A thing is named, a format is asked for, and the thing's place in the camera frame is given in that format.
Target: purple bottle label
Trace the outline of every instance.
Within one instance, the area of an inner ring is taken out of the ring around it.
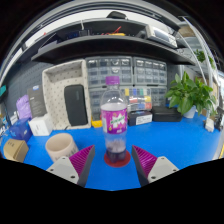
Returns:
[[[127,130],[127,108],[118,111],[101,110],[103,131],[109,134],[120,134]]]

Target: blue tabletop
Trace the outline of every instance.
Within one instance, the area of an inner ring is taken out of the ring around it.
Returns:
[[[151,122],[138,126],[128,126],[127,150],[131,154],[132,145],[139,146],[156,157],[167,157],[176,167],[211,161],[221,132],[214,129],[208,132],[204,128],[202,115],[197,113],[193,119],[182,118],[181,122]],[[133,158],[121,168],[113,168],[104,162],[105,144],[102,128],[89,128],[66,131],[53,131],[47,137],[32,136],[27,145],[29,151],[24,163],[48,169],[53,162],[45,150],[47,140],[58,133],[73,136],[79,150],[95,145],[95,157],[92,161],[86,188],[100,190],[124,190],[140,188]],[[3,136],[1,152],[10,136]]]

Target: tan cup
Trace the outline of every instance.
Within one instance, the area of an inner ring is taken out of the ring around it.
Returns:
[[[53,162],[62,156],[70,157],[79,151],[72,136],[67,133],[61,133],[51,137],[47,141],[45,148]]]

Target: cardboard box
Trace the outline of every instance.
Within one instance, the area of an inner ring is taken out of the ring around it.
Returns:
[[[178,31],[183,37],[195,37],[194,31],[190,26],[183,26]]]
[[[6,159],[23,163],[29,148],[25,141],[9,139],[3,148]]]

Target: white flower pot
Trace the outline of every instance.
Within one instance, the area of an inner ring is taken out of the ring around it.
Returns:
[[[183,114],[186,118],[193,118],[196,112],[196,106],[193,106],[187,113]]]

